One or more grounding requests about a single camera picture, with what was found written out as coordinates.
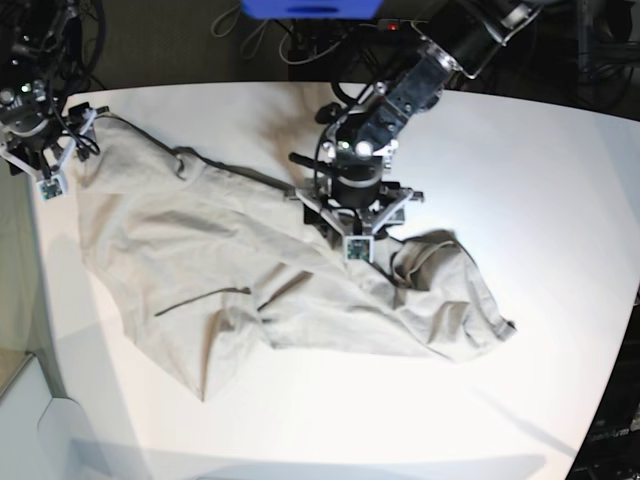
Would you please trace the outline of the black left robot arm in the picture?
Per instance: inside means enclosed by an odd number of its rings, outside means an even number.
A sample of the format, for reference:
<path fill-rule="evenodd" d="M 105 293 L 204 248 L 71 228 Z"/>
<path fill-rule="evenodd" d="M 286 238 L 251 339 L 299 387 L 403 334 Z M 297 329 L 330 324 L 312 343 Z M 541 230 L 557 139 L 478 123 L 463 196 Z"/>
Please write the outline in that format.
<path fill-rule="evenodd" d="M 291 193 L 304 221 L 338 237 L 347 261 L 375 258 L 376 241 L 405 221 L 422 192 L 385 180 L 401 131 L 432 109 L 456 76 L 475 79 L 543 9 L 538 1 L 448 1 L 419 42 L 390 60 L 359 94 L 316 114 L 323 127 L 313 156 L 292 152 L 312 177 Z"/>

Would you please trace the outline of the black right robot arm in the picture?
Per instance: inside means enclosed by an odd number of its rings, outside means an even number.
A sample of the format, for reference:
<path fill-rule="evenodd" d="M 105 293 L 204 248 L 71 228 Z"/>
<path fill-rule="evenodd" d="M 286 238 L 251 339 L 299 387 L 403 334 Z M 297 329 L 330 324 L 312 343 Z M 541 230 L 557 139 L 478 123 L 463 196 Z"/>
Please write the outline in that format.
<path fill-rule="evenodd" d="M 106 39 L 104 5 L 89 5 L 97 35 L 84 57 L 81 2 L 1 4 L 1 158 L 11 175 L 28 175 L 45 201 L 66 194 L 71 158 L 100 153 L 94 123 L 108 108 L 66 106 L 94 81 Z"/>

